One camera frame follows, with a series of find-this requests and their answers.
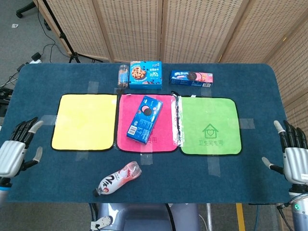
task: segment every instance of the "cookie image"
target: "cookie image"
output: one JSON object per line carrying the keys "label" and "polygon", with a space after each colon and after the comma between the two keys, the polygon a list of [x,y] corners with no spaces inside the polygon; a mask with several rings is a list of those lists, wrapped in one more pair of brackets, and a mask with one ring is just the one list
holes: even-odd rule
{"label": "cookie image", "polygon": [[188,78],[189,80],[196,80],[197,75],[196,75],[195,72],[188,72],[187,78]]}
{"label": "cookie image", "polygon": [[196,76],[197,76],[197,78],[196,78],[197,81],[202,81],[202,74],[201,73],[196,72]]}
{"label": "cookie image", "polygon": [[147,105],[143,106],[141,110],[146,116],[150,116],[152,114],[152,110]]}
{"label": "cookie image", "polygon": [[134,79],[141,80],[145,78],[146,71],[142,70],[140,66],[137,66],[133,68],[131,75],[134,77]]}

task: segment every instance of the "yellow towel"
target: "yellow towel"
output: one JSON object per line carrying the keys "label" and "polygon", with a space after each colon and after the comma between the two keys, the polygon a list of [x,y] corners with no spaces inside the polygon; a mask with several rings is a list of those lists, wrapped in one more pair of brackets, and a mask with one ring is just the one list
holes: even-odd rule
{"label": "yellow towel", "polygon": [[63,95],[52,148],[83,151],[111,148],[114,142],[116,100],[116,95]]}

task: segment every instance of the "tape strip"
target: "tape strip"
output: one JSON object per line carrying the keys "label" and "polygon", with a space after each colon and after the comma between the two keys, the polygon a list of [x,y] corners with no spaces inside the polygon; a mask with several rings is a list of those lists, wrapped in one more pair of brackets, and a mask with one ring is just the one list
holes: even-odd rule
{"label": "tape strip", "polygon": [[207,169],[210,176],[220,177],[219,157],[210,156],[207,158]]}
{"label": "tape strip", "polygon": [[43,125],[55,125],[57,116],[56,115],[43,115],[40,120],[43,120]]}
{"label": "tape strip", "polygon": [[182,107],[182,97],[178,96],[177,101],[177,111],[178,111],[178,124],[179,124],[179,135],[178,135],[178,146],[183,147],[183,144],[185,142],[185,136],[184,136],[184,130],[183,130],[183,107]]}
{"label": "tape strip", "polygon": [[178,117],[177,117],[177,100],[175,96],[171,99],[171,116],[172,116],[172,140],[174,145],[178,145]]}
{"label": "tape strip", "polygon": [[255,129],[254,119],[239,119],[241,129]]}
{"label": "tape strip", "polygon": [[[99,82],[89,81],[88,94],[98,93]],[[89,157],[89,152],[76,152],[75,161],[87,160]]]}
{"label": "tape strip", "polygon": [[98,85],[99,85],[99,82],[89,81],[88,93],[89,94],[97,94],[98,93]]}
{"label": "tape strip", "polygon": [[119,150],[119,148],[117,147],[117,144],[116,144],[116,140],[114,141],[113,148],[116,149],[116,150]]}
{"label": "tape strip", "polygon": [[203,97],[212,97],[211,88],[200,88],[201,96]]}
{"label": "tape strip", "polygon": [[140,154],[141,165],[151,165],[153,164],[153,154]]}
{"label": "tape strip", "polygon": [[124,89],[123,88],[114,88],[114,95],[122,95],[122,94],[124,94],[125,93],[125,91],[124,91]]}
{"label": "tape strip", "polygon": [[77,152],[76,153],[76,161],[88,160],[89,152]]}

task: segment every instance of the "oreo cookie box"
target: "oreo cookie box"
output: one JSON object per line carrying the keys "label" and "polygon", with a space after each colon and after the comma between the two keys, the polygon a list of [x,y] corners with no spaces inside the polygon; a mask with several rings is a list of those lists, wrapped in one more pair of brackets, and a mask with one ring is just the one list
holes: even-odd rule
{"label": "oreo cookie box", "polygon": [[160,61],[130,62],[129,88],[161,89],[162,62]]}
{"label": "oreo cookie box", "polygon": [[144,96],[126,136],[146,144],[162,107],[162,101]]}
{"label": "oreo cookie box", "polygon": [[213,74],[173,70],[170,75],[170,83],[209,88],[213,84]]}

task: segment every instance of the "plastic container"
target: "plastic container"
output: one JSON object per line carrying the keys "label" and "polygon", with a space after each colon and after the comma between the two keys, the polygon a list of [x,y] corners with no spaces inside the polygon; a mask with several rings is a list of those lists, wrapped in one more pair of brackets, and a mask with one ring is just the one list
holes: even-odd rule
{"label": "plastic container", "polygon": [[142,173],[138,163],[132,161],[121,170],[102,179],[97,189],[93,191],[94,196],[111,194],[130,180],[136,179]]}
{"label": "plastic container", "polygon": [[128,88],[129,66],[122,64],[119,68],[117,86],[121,89]]}

